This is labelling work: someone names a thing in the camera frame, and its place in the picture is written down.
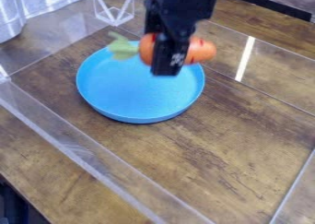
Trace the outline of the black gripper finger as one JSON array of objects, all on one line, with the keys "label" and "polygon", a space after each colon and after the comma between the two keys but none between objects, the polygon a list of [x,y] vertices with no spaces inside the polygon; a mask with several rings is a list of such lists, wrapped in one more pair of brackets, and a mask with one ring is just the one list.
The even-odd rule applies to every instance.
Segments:
[{"label": "black gripper finger", "polygon": [[154,44],[151,73],[159,77],[174,77],[182,71],[189,53],[189,39],[174,40],[159,33]]},{"label": "black gripper finger", "polygon": [[155,33],[161,31],[161,17],[158,12],[157,2],[147,0],[145,2],[146,7],[146,27],[145,33]]}]

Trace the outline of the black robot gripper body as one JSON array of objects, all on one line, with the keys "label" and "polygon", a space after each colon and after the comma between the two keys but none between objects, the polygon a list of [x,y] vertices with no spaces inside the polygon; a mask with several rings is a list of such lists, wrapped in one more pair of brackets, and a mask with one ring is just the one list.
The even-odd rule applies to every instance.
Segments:
[{"label": "black robot gripper body", "polygon": [[201,20],[213,17],[217,0],[154,0],[161,17],[161,31],[174,40],[190,39]]}]

